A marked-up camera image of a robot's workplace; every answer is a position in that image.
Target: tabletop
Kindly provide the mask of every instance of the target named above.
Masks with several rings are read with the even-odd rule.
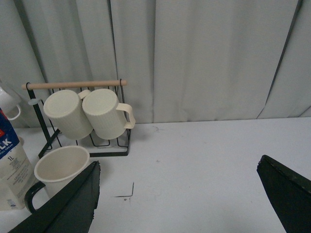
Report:
[[[41,129],[16,132],[34,166]],[[128,156],[91,158],[101,183],[89,232],[284,233],[256,168],[267,154],[311,179],[310,142],[311,117],[137,124]],[[0,232],[29,215],[0,212]]]

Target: mug rim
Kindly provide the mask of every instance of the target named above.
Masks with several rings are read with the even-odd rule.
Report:
[[[55,103],[53,102],[54,98],[56,98],[57,96],[61,96],[64,93],[70,93],[72,97],[75,98],[75,103],[71,104],[69,106],[69,109],[67,109],[64,113],[51,112],[50,107],[51,107],[51,104]],[[72,112],[74,112],[79,107],[79,104],[80,104],[80,98],[78,94],[72,90],[65,89],[65,90],[54,92],[52,95],[50,95],[44,102],[43,111],[48,118],[61,119],[61,118],[69,116]]]
[[[72,173],[71,175],[69,176],[66,176],[66,177],[63,177],[61,179],[57,179],[57,180],[48,180],[48,179],[43,179],[41,178],[38,173],[37,173],[37,168],[38,166],[40,166],[40,164],[45,160],[45,158],[51,156],[53,153],[59,151],[59,150],[63,150],[63,149],[67,149],[67,148],[78,148],[78,149],[81,149],[83,150],[84,152],[86,152],[86,156],[87,156],[87,159],[85,161],[85,163],[83,164],[83,166],[81,166],[81,168],[79,170],[77,170],[76,172]],[[38,162],[37,164],[35,165],[35,168],[34,168],[34,174],[35,174],[35,177],[41,181],[41,182],[47,182],[47,183],[56,183],[56,182],[61,182],[61,181],[65,181],[71,177],[74,177],[76,176],[77,174],[79,174],[82,170],[85,169],[85,167],[87,166],[87,164],[89,163],[89,159],[90,159],[90,154],[89,152],[87,151],[87,149],[85,149],[84,147],[81,147],[81,146],[65,146],[65,147],[60,147],[60,148],[57,148],[49,153],[47,153],[46,155],[44,155]]]

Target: wooden rod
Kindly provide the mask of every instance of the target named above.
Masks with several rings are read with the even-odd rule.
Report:
[[[121,85],[126,86],[127,81],[121,80]],[[109,81],[88,81],[88,82],[72,82],[72,83],[29,83],[28,89],[56,89],[56,88],[77,88],[77,87],[96,87],[96,86],[120,86],[120,80]],[[23,90],[27,90],[26,84],[21,86]]]

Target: white curtain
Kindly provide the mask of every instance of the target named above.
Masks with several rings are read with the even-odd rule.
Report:
[[[296,5],[0,1],[0,79],[23,98],[13,124],[38,126],[23,83],[116,79],[138,123],[311,116],[309,1],[267,100]]]

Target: mug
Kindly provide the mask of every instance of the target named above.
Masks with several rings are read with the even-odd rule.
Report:
[[[61,90],[50,95],[44,103],[44,113],[69,139],[82,139],[93,130],[82,109],[82,99],[88,93],[85,90],[78,95],[71,90]]]
[[[39,160],[34,169],[35,177],[39,184],[45,184],[46,192],[52,198],[90,164],[89,158],[89,152],[83,147],[60,147]]]
[[[109,89],[97,89],[90,92],[83,100],[83,111],[98,137],[106,140],[122,135],[126,129],[135,125],[132,107],[119,103],[115,92]],[[129,122],[124,112],[129,115]]]
[[[21,113],[20,105],[18,104],[20,102],[20,98],[13,90],[5,86],[3,83],[1,83],[1,86],[0,86],[0,108],[3,110],[4,114],[7,116],[9,120],[15,120],[16,118],[19,117]],[[9,113],[16,107],[18,109],[18,114],[14,117],[9,117],[10,115]]]

